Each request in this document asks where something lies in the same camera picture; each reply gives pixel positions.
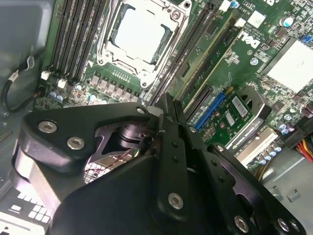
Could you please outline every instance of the yellow wire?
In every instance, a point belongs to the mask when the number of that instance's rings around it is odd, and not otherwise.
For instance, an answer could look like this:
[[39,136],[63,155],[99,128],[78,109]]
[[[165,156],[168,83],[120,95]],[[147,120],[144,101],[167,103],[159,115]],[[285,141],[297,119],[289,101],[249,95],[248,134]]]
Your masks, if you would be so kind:
[[312,154],[312,152],[308,149],[306,141],[305,141],[305,140],[302,140],[302,143],[303,143],[303,147],[304,147],[305,151],[307,151],[307,153],[313,158],[313,154]]

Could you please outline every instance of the silver screw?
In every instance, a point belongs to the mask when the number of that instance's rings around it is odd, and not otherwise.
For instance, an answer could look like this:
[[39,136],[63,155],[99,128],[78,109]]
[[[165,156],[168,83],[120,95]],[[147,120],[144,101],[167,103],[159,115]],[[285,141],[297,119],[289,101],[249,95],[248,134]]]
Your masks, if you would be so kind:
[[181,210],[184,206],[184,201],[182,200],[181,196],[174,192],[171,192],[168,195],[168,202],[171,204],[173,208],[177,210]]
[[145,114],[146,112],[143,110],[143,109],[141,109],[141,108],[137,108],[137,112],[139,112],[140,114]]
[[67,145],[70,149],[81,150],[85,147],[85,142],[78,137],[71,137],[67,140]]
[[58,129],[57,125],[52,121],[42,121],[41,123],[39,123],[38,128],[40,131],[48,134],[56,132],[56,130]]
[[174,20],[178,20],[178,19],[180,18],[180,12],[177,11],[177,10],[173,11],[173,12],[172,12],[172,18],[173,18]]
[[235,216],[235,224],[238,227],[238,229],[240,229],[243,233],[245,234],[248,233],[249,227],[241,216],[239,215]]
[[216,147],[220,152],[224,152],[224,149],[221,146],[217,145]]
[[282,230],[284,230],[285,232],[289,232],[289,228],[288,225],[286,224],[286,222],[284,220],[282,220],[281,218],[279,218],[277,220],[279,226],[282,228]]
[[289,221],[291,226],[299,233],[301,232],[301,230],[299,229],[298,225],[296,224],[296,222],[294,222],[293,220]]
[[189,130],[191,130],[192,133],[196,133],[197,130],[193,126],[189,126]]

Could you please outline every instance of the pcie slot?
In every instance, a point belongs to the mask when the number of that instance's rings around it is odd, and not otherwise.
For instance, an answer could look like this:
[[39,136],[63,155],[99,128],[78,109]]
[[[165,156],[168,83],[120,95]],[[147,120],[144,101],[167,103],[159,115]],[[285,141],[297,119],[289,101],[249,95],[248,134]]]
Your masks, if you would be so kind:
[[94,21],[94,16],[97,12],[97,1],[94,1],[93,4],[92,4],[92,9],[91,9],[91,13],[89,15],[89,20],[88,20],[88,23],[83,31],[83,34],[82,34],[82,38],[81,38],[81,41],[79,42],[78,44],[78,51],[77,51],[77,55],[76,57],[74,58],[74,65],[73,65],[73,70],[71,71],[71,76],[72,77],[76,77],[77,76],[77,73],[78,73],[78,70],[80,68],[80,61],[81,61],[81,58],[82,58],[82,54],[84,53],[84,49],[85,48],[85,43],[87,42],[87,38],[88,38],[88,35],[89,35],[89,31],[93,25],[93,21]]
[[60,45],[61,45],[61,38],[63,38],[63,34],[65,33],[64,27],[65,27],[65,22],[67,21],[67,16],[69,15],[70,11],[70,6],[72,4],[72,0],[65,0],[64,5],[63,5],[63,11],[62,15],[60,18],[60,23],[58,27],[58,32],[56,36],[56,42],[54,44],[53,48],[53,54],[52,54],[52,59],[51,59],[51,64],[56,65],[57,63],[57,58],[58,58],[58,51],[60,50]]
[[163,79],[158,86],[154,97],[150,100],[149,105],[155,105],[159,97],[166,91],[171,81],[176,77],[178,71],[181,69],[191,51],[205,32],[205,29],[211,24],[212,19],[215,17],[217,12],[217,6],[211,3],[207,3],[205,5],[197,22],[187,35],[184,44],[180,48],[180,53],[175,57],[175,60],[171,63],[169,69],[163,76]]
[[[187,84],[185,84],[186,88],[184,88],[183,92],[184,94],[187,94],[187,91],[190,91],[190,89],[194,86],[195,82],[197,81],[197,79],[199,78],[199,76],[201,75],[201,73],[204,70],[207,70],[207,66],[211,67],[209,65],[210,60],[213,58],[213,56],[216,55],[216,49],[218,47],[218,45],[221,43],[221,40],[228,34],[228,32],[230,31],[230,29],[233,28],[234,24],[235,24],[236,20],[231,16],[230,19],[227,20],[227,23],[224,25],[224,29],[221,29],[220,33],[217,35],[217,37],[215,38],[216,40],[214,41],[214,43],[212,44],[211,47],[208,48],[208,50],[205,53],[205,56],[203,57],[203,59],[201,60],[201,62],[199,63],[198,67],[196,68],[196,70],[194,71],[193,75],[190,77],[190,79],[188,80]],[[233,40],[233,42],[228,46],[228,48],[226,49],[225,53],[228,51],[228,49],[233,45],[233,43],[235,42],[235,40]],[[184,111],[186,112],[186,110],[189,109],[189,107],[192,105],[192,103],[196,100],[197,95],[199,94],[200,90],[204,87],[204,85],[207,83],[210,75],[212,74],[212,72],[214,71],[214,69],[216,68],[216,66],[221,62],[221,60],[223,59],[223,56],[220,58],[220,60],[217,62],[217,64],[215,64],[215,66],[213,67],[213,69],[211,71],[207,71],[209,72],[209,75],[207,76],[207,78],[203,81],[202,85],[199,87],[198,91],[195,93],[195,95],[192,97],[192,99],[190,100],[190,102],[188,103],[188,105],[185,107]]]
[[202,73],[204,71],[207,71],[208,68],[210,68],[210,61],[212,56],[215,56],[218,45],[221,43],[221,40],[229,33],[230,29],[234,26],[234,24],[235,20],[231,19],[227,21],[227,23],[223,26],[224,29],[220,30],[219,34],[215,37],[215,41],[212,42],[210,48],[207,50],[207,53],[202,58],[201,62],[198,64],[193,74],[190,76],[188,81],[183,86],[183,89],[179,94],[179,98],[185,97],[186,94],[194,88],[197,79],[202,75]]
[[65,23],[65,28],[63,29],[63,36],[62,36],[60,48],[59,48],[59,51],[58,51],[57,62],[56,62],[56,64],[54,64],[56,69],[58,69],[60,67],[60,62],[61,62],[64,46],[65,46],[65,43],[66,43],[66,37],[67,37],[68,30],[69,30],[70,25],[71,25],[71,18],[72,18],[72,15],[74,13],[74,9],[75,9],[75,6],[76,6],[76,1],[77,0],[72,0],[72,4],[71,4],[70,10],[69,10],[69,16],[67,18],[67,22]]
[[73,76],[75,79],[79,79],[83,73],[83,69],[84,69],[86,60],[87,60],[88,55],[89,55],[90,50],[91,50],[91,44],[92,44],[93,38],[94,38],[94,36],[98,30],[98,26],[99,26],[101,17],[104,14],[104,9],[105,9],[106,4],[107,4],[107,1],[102,0],[102,1],[100,1],[99,6],[97,6],[97,12],[94,16],[94,20],[92,22],[93,24],[91,25],[89,35],[88,35],[87,40],[86,40],[85,49],[83,50],[83,54],[82,54],[82,57],[80,60],[80,64],[79,64],[80,67],[77,70],[78,73]]
[[74,47],[73,56],[71,58],[71,62],[68,65],[68,69],[67,69],[67,73],[69,73],[70,77],[72,77],[74,67],[77,66],[77,61],[79,60],[78,56],[79,56],[81,44],[84,43],[83,39],[84,39],[85,31],[87,27],[89,26],[89,24],[91,23],[90,17],[92,14],[94,4],[95,2],[91,3],[90,1],[88,1],[87,9],[85,9],[85,12],[84,12],[84,16],[82,19],[82,26],[80,28],[79,36],[77,39],[77,44]]
[[205,87],[201,90],[196,98],[196,102],[186,111],[185,116],[187,122],[196,114],[199,108],[203,105],[209,95],[212,93],[213,89],[209,84],[206,84]]
[[71,49],[71,46],[73,46],[73,44],[75,44],[75,38],[74,38],[75,29],[79,25],[80,15],[84,11],[84,9],[82,9],[82,3],[83,2],[84,1],[79,0],[78,4],[75,4],[74,14],[72,15],[72,18],[70,18],[71,23],[70,23],[68,33],[67,33],[67,36],[65,39],[66,43],[65,43],[64,50],[63,50],[63,54],[61,56],[60,67],[59,67],[59,69],[61,69],[64,74],[65,74],[65,66],[66,66],[67,56],[69,55],[69,51]]
[[204,114],[201,116],[199,121],[195,124],[195,129],[199,131],[201,127],[206,123],[206,121],[213,115],[214,111],[219,107],[222,101],[226,98],[226,95],[223,92],[220,92],[213,103],[205,110]]

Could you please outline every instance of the black pcie slot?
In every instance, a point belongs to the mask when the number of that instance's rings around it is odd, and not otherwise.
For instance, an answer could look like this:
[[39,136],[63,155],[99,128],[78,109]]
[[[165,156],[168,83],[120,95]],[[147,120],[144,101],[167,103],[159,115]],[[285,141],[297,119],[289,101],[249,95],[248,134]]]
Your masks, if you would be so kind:
[[68,16],[67,21],[65,23],[65,28],[63,29],[64,33],[63,33],[62,38],[60,38],[60,40],[61,40],[60,50],[58,51],[57,63],[54,65],[54,67],[57,70],[60,68],[63,51],[65,50],[65,46],[67,43],[67,37],[70,34],[69,30],[71,28],[72,17],[73,17],[73,14],[75,13],[75,8],[77,7],[77,4],[76,4],[77,1],[79,1],[79,0],[72,0],[72,4],[71,4],[70,10],[69,10],[69,16]]
[[218,8],[211,3],[207,3],[201,12],[196,24],[189,32],[185,43],[180,49],[180,53],[177,55],[175,60],[171,63],[169,69],[163,77],[159,87],[157,88],[153,98],[149,102],[149,106],[154,106],[159,97],[166,91],[169,84],[176,77],[177,72],[181,69],[186,59],[189,57],[192,49],[196,46],[200,37],[205,32],[205,29],[211,24],[212,19],[215,17]]
[[62,70],[64,75],[66,73],[65,68],[67,58],[70,54],[71,48],[76,43],[75,32],[77,31],[77,28],[79,27],[80,24],[80,16],[82,15],[82,12],[84,12],[84,9],[82,8],[83,2],[84,2],[83,0],[79,0],[78,3],[75,5],[74,14],[72,15],[71,24],[67,33],[66,45],[61,56],[60,69]]
[[235,20],[231,19],[228,23],[223,32],[220,34],[218,39],[214,42],[214,45],[211,47],[209,52],[206,54],[205,58],[202,60],[202,62],[199,64],[199,66],[196,68],[194,73],[191,75],[189,81],[184,85],[184,90],[182,91],[182,95],[180,97],[185,97],[187,93],[191,92],[193,90],[195,83],[197,82],[197,79],[201,76],[201,74],[204,71],[207,71],[211,67],[211,59],[212,56],[215,55],[216,49],[218,45],[221,43],[221,40],[228,35],[230,29],[234,26]]
[[52,59],[51,59],[52,65],[56,65],[57,63],[57,58],[58,58],[57,55],[59,54],[60,45],[62,43],[61,39],[63,38],[63,34],[65,33],[64,32],[65,22],[67,21],[67,16],[69,15],[71,4],[72,4],[72,0],[65,0],[62,15],[61,15],[60,22],[59,22],[58,32],[56,36],[56,42],[54,43],[54,48],[53,48],[53,54],[52,54]]
[[77,62],[79,60],[79,55],[80,55],[79,52],[80,52],[81,44],[84,43],[85,31],[86,31],[88,25],[90,24],[90,16],[91,16],[93,7],[94,7],[94,2],[88,1],[87,8],[86,8],[84,15],[83,15],[82,26],[81,26],[81,29],[80,29],[80,32],[78,35],[77,43],[76,43],[74,50],[73,50],[73,56],[70,60],[70,63],[68,65],[68,69],[67,69],[67,73],[69,73],[70,77],[73,77],[74,68],[77,66]]
[[96,7],[97,7],[97,1],[93,1],[93,3],[90,5],[92,6],[91,11],[90,11],[90,15],[89,18],[86,22],[86,25],[84,27],[84,31],[82,32],[82,37],[80,38],[79,43],[77,44],[77,54],[75,55],[75,58],[73,60],[74,64],[73,64],[73,68],[71,68],[70,74],[71,77],[76,78],[77,76],[77,71],[80,68],[80,61],[82,58],[82,54],[84,53],[84,49],[86,49],[86,41],[88,38],[88,34],[89,31],[91,29],[92,23],[94,21],[94,16],[95,16],[95,12],[96,12]]
[[197,95],[195,102],[189,107],[187,112],[185,113],[187,122],[190,121],[190,119],[196,114],[196,112],[201,108],[203,103],[206,101],[206,99],[209,97],[209,95],[212,93],[213,89],[209,84],[206,84],[201,92]]
[[90,33],[89,33],[88,38],[86,40],[86,46],[85,46],[85,49],[83,51],[83,55],[81,57],[80,68],[78,69],[78,73],[76,74],[76,76],[74,76],[74,78],[76,78],[76,79],[80,79],[80,76],[83,73],[85,62],[86,62],[88,55],[90,53],[91,44],[92,44],[93,38],[94,38],[94,36],[98,30],[98,26],[99,26],[101,17],[104,14],[104,9],[105,9],[106,3],[107,3],[107,0],[101,0],[99,6],[97,7],[97,12],[94,16],[94,21],[93,21],[93,24],[91,25],[91,30],[90,30]]

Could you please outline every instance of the ram slot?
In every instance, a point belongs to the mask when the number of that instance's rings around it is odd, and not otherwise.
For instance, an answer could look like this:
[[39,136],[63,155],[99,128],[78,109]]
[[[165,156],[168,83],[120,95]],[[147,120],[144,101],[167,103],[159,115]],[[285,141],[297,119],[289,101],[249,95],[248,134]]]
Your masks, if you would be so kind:
[[57,55],[59,54],[59,51],[60,51],[63,34],[65,33],[65,25],[66,25],[66,21],[70,12],[71,5],[72,5],[72,0],[65,0],[63,10],[62,10],[62,16],[60,18],[60,23],[58,27],[57,36],[56,36],[56,42],[54,43],[52,59],[51,59],[51,64],[54,66],[57,64],[57,61],[58,61]]
[[68,37],[68,34],[70,33],[69,30],[70,30],[70,26],[72,24],[72,17],[73,17],[73,14],[74,14],[74,10],[77,7],[77,5],[76,5],[77,1],[79,1],[79,0],[72,0],[72,5],[70,6],[69,16],[67,18],[67,22],[65,23],[65,29],[64,29],[64,33],[63,33],[63,36],[62,36],[62,39],[61,39],[60,50],[59,50],[59,53],[58,53],[58,60],[57,60],[57,63],[55,65],[57,70],[60,68],[63,51],[65,50],[64,47],[65,47],[65,45],[67,43],[66,39]]
[[66,75],[67,71],[67,64],[68,64],[68,59],[71,57],[71,51],[73,50],[73,47],[75,46],[76,39],[77,39],[77,33],[79,26],[81,24],[81,18],[84,13],[85,8],[83,7],[83,3],[85,3],[84,0],[79,0],[78,3],[75,6],[75,14],[73,15],[72,18],[72,23],[70,25],[70,33],[67,35],[66,39],[66,47],[62,55],[62,61],[61,61],[61,66],[60,68],[62,69],[62,72],[64,75]]
[[95,16],[93,17],[92,25],[91,25],[91,28],[89,30],[89,34],[88,34],[86,42],[85,42],[85,48],[84,48],[82,56],[80,58],[80,63],[79,63],[79,68],[77,70],[77,74],[73,76],[74,79],[80,79],[81,78],[81,75],[82,75],[84,67],[85,67],[85,63],[86,63],[88,55],[90,54],[90,51],[91,51],[91,45],[92,45],[94,36],[98,30],[101,17],[104,14],[104,9],[105,9],[106,4],[107,4],[106,0],[101,0],[100,4],[96,7],[97,11],[95,13]]
[[212,3],[207,3],[200,13],[197,22],[192,27],[191,31],[186,37],[184,44],[179,50],[180,53],[175,57],[174,61],[171,63],[169,69],[164,73],[163,79],[158,86],[154,97],[150,100],[149,105],[154,106],[158,101],[159,97],[167,90],[168,86],[172,80],[176,77],[178,71],[181,69],[182,65],[188,59],[190,53],[197,45],[201,36],[204,34],[205,29],[211,24],[212,19],[218,12],[218,7]]
[[77,61],[79,59],[78,57],[79,49],[81,48],[81,44],[83,43],[83,38],[84,38],[86,28],[91,23],[90,16],[91,16],[93,7],[94,7],[94,2],[88,1],[88,4],[86,6],[86,9],[84,11],[84,15],[82,18],[82,25],[79,30],[79,35],[77,37],[77,43],[73,49],[73,54],[72,54],[73,56],[71,57],[70,63],[67,68],[67,73],[69,74],[69,77],[73,77],[73,70],[74,70],[74,67],[77,65]]

